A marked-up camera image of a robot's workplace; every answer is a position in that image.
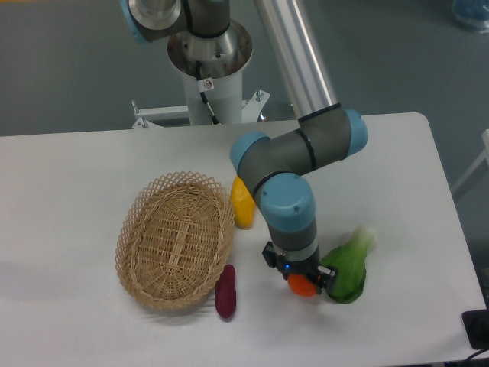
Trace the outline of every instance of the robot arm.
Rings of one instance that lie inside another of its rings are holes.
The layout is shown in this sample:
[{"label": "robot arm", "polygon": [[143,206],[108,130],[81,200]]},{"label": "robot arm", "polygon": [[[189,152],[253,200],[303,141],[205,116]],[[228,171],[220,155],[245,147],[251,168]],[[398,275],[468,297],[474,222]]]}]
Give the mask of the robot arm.
[{"label": "robot arm", "polygon": [[300,128],[270,139],[260,132],[241,136],[231,160],[265,218],[272,241],[263,255],[271,268],[304,274],[317,293],[334,284],[337,271],[320,265],[316,205],[301,175],[345,159],[367,144],[360,115],[344,111],[304,11],[304,0],[255,0],[277,55]]},{"label": "robot arm", "polygon": [[[332,286],[336,271],[320,266],[316,205],[301,176],[360,151],[367,143],[367,129],[360,115],[343,110],[335,97],[325,64],[316,53],[305,0],[255,3],[300,128],[274,139],[260,132],[243,135],[232,146],[231,160],[267,221],[272,241],[263,255],[269,266],[286,279],[290,273],[304,274],[320,293]],[[250,56],[240,56],[245,47],[229,41],[235,37],[229,26],[229,0],[121,0],[121,5],[140,41],[188,31],[189,40],[183,42],[188,47],[186,59],[179,63],[189,75],[196,60],[202,61],[206,74],[220,77],[233,73],[223,66],[234,65],[236,70]],[[169,51],[173,43],[170,40]]]}]

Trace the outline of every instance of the orange ball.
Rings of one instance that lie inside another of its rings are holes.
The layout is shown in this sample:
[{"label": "orange ball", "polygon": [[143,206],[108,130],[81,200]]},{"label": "orange ball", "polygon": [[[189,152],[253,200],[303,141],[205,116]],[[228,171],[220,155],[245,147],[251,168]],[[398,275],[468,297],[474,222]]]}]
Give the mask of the orange ball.
[{"label": "orange ball", "polygon": [[317,294],[316,286],[302,274],[289,274],[287,283],[289,283],[292,292],[298,296],[312,297]]}]

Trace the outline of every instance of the green vegetable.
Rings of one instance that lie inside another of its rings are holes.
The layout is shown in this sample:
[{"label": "green vegetable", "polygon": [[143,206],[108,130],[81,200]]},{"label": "green vegetable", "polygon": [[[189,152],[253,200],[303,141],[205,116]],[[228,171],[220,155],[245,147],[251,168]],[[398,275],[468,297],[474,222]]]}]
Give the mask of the green vegetable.
[{"label": "green vegetable", "polygon": [[350,241],[331,250],[321,260],[322,266],[338,269],[335,286],[328,295],[340,304],[350,304],[361,296],[367,277],[365,259],[377,241],[377,230],[372,226],[359,226]]}]

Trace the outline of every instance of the white table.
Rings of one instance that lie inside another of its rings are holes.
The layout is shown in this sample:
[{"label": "white table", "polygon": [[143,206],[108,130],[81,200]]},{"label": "white table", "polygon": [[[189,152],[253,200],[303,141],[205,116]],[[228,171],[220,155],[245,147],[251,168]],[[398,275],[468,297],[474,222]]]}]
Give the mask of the white table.
[{"label": "white table", "polygon": [[199,171],[227,187],[232,142],[296,122],[0,138],[0,364],[4,366],[382,366],[463,359],[461,313],[484,308],[426,119],[365,118],[360,153],[306,175],[322,253],[360,223],[379,231],[353,304],[291,294],[261,256],[257,215],[230,257],[238,309],[146,310],[118,283],[115,244],[155,177]]}]

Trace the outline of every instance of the purple sweet potato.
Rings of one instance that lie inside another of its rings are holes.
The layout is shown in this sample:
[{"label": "purple sweet potato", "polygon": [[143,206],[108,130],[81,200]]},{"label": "purple sweet potato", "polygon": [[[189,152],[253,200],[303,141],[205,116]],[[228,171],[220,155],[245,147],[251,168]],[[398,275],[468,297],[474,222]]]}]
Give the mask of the purple sweet potato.
[{"label": "purple sweet potato", "polygon": [[215,309],[223,319],[230,318],[236,310],[236,272],[235,267],[227,264],[221,277],[215,283]]}]

